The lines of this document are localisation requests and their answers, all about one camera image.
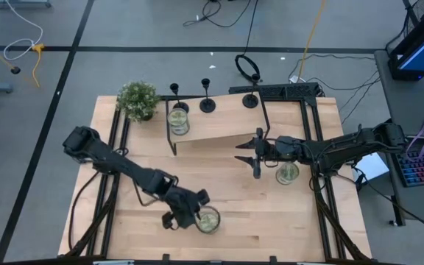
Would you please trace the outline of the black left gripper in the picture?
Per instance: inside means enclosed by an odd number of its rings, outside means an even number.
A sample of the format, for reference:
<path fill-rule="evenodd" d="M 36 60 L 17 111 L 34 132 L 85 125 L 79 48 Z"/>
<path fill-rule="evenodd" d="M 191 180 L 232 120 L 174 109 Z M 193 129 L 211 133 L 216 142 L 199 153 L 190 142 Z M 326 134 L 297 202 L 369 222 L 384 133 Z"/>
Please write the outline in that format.
<path fill-rule="evenodd" d="M 171 209 L 162 216 L 163 227 L 173 229 L 172 220 L 174 219 L 178 227 L 186 229 L 195 223 L 195 217 L 196 223 L 202 220 L 201 207 L 207 205 L 210 198 L 205 189 L 194 193 L 188 189 L 173 186 L 167 191 L 163 201 Z"/>

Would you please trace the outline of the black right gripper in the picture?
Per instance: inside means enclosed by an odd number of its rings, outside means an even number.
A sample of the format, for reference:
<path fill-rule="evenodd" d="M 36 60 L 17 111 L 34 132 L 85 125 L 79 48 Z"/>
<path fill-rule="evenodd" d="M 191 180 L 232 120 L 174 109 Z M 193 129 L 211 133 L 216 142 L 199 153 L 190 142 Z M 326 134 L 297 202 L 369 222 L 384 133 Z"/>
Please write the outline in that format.
<path fill-rule="evenodd" d="M 264 131 L 262 128 L 256 129 L 256 137 L 252 138 L 250 141 L 239 144 L 236 146 L 237 149 L 254 149 L 255 158 L 253 157 L 244 157 L 244 156 L 235 156 L 235 159 L 245 162 L 253 168 L 253 177 L 255 179 L 261 178 L 261 163 L 266 161 L 280 161 L 280 155 L 274 144 L 270 144 L 264 138 Z"/>

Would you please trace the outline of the glass jar candle with label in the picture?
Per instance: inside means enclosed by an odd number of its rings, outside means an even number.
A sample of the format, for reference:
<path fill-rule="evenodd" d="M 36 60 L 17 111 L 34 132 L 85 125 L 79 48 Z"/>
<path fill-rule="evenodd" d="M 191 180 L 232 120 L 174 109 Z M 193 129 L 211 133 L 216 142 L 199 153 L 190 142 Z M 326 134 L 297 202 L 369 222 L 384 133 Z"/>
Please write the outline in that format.
<path fill-rule="evenodd" d="M 197 229 L 204 234 L 213 234 L 215 233 L 220 226 L 221 216 L 217 209 L 212 206 L 203 206 L 201 207 L 201 217 L 202 220 L 196 223 Z"/>
<path fill-rule="evenodd" d="M 185 135 L 189 131 L 188 114 L 184 109 L 173 108 L 167 120 L 173 134 Z"/>
<path fill-rule="evenodd" d="M 292 184 L 298 178 L 299 174 L 300 170 L 297 165 L 287 162 L 276 171 L 275 178 L 281 185 L 287 186 Z"/>

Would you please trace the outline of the black metal candlestick holder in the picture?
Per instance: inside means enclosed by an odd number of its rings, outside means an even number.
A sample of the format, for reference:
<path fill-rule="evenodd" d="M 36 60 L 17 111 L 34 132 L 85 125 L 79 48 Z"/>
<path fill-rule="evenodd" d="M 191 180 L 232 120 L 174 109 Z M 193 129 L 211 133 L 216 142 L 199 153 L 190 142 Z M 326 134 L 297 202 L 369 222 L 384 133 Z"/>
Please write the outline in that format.
<path fill-rule="evenodd" d="M 178 95 L 179 92 L 179 85 L 177 83 L 172 83 L 169 86 L 170 90 L 172 91 L 172 93 L 176 96 L 176 103 L 173 106 L 173 108 L 180 108 L 182 110 L 184 110 L 185 112 L 189 112 L 189 106 L 185 103 L 185 102 L 181 102 L 180 101 L 180 97 Z"/>
<path fill-rule="evenodd" d="M 242 99 L 243 105 L 247 108 L 254 108 L 259 103 L 258 97 L 254 94 L 254 92 L 258 89 L 258 82 L 260 81 L 261 76 L 259 74 L 253 74 L 251 76 L 251 79 L 252 90 L 250 93 L 246 94 Z"/>
<path fill-rule="evenodd" d="M 201 84 L 205 89 L 205 98 L 200 102 L 199 108 L 204 113 L 211 113 L 216 109 L 216 103 L 208 96 L 210 80 L 208 78 L 204 78 L 201 80 Z"/>

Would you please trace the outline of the raised wooden shelf board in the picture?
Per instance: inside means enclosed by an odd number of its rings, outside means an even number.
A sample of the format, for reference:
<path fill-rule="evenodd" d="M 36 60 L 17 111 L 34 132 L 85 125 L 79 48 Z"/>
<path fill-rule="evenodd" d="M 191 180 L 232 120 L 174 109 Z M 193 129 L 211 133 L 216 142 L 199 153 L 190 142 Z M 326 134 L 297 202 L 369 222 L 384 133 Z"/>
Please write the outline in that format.
<path fill-rule="evenodd" d="M 177 144 L 201 141 L 215 138 L 224 138 L 237 135 L 253 135 L 258 127 L 265 133 L 271 129 L 266 111 L 265 100 L 260 92 L 254 92 L 258 98 L 258 105 L 247 108 L 242 99 L 246 93 L 213 96 L 216 108 L 211 113 L 200 110 L 199 104 L 202 97 L 190 96 L 180 101 L 189 107 L 189 131 L 185 135 L 172 133 L 170 122 L 166 122 L 166 139 L 174 155 L 177 154 Z"/>

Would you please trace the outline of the small green potted plant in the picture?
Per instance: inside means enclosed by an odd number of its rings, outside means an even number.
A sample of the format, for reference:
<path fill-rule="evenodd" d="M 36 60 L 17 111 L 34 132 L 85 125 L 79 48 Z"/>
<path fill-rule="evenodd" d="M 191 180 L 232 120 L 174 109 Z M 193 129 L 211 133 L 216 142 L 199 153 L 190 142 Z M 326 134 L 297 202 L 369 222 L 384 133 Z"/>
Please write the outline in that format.
<path fill-rule="evenodd" d="M 159 101 L 154 85 L 144 81 L 128 82 L 119 91 L 116 108 L 130 121 L 149 121 L 156 113 Z"/>

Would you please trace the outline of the white box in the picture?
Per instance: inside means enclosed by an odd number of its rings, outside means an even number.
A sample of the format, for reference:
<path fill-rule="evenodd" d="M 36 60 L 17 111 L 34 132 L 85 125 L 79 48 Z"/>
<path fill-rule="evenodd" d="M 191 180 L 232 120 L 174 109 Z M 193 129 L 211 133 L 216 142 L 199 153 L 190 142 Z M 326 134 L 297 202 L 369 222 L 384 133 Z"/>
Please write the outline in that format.
<path fill-rule="evenodd" d="M 365 183 L 367 180 L 380 177 L 389 172 L 388 166 L 382 160 L 381 156 L 375 152 L 365 155 L 355 166 L 353 171 L 357 174 L 355 180 Z"/>

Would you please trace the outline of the grey desk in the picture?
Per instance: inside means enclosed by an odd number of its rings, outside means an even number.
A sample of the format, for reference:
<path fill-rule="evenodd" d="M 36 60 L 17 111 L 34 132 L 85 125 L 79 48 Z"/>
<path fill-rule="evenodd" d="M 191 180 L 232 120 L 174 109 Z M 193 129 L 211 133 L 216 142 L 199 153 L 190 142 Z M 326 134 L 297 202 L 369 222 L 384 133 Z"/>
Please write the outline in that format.
<path fill-rule="evenodd" d="M 386 52 L 376 51 L 374 56 L 391 120 L 403 128 L 405 135 L 415 136 L 424 122 L 424 77 L 418 81 L 394 80 Z M 424 185 L 405 187 L 394 157 L 387 154 L 386 162 L 396 202 L 424 220 Z"/>

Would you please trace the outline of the black perforated bracket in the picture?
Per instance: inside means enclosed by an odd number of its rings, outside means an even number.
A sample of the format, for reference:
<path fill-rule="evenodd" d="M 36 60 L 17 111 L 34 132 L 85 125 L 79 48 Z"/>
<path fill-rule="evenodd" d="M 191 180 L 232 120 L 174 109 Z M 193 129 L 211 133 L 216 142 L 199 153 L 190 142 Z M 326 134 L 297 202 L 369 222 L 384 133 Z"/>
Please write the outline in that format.
<path fill-rule="evenodd" d="M 292 83 L 292 84 L 275 84 L 275 85 L 259 85 L 235 86 L 230 87 L 229 94 L 251 93 L 252 91 L 260 92 L 265 100 L 277 101 L 298 101 L 305 98 L 316 98 L 321 96 L 322 89 L 316 82 L 310 83 Z"/>

